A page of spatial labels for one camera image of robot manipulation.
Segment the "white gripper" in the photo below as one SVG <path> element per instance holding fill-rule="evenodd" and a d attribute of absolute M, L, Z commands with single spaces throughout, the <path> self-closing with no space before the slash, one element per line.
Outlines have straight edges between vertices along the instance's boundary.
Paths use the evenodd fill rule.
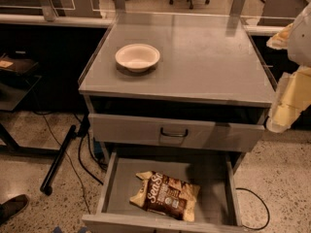
<path fill-rule="evenodd" d="M 311 105 L 311 68 L 305 67 L 311 66 L 311 3 L 293 24 L 270 37 L 266 45 L 274 50 L 288 49 L 289 59 L 302 65 L 294 73 L 282 75 L 268 114 L 266 128 L 273 133 L 283 133 Z"/>

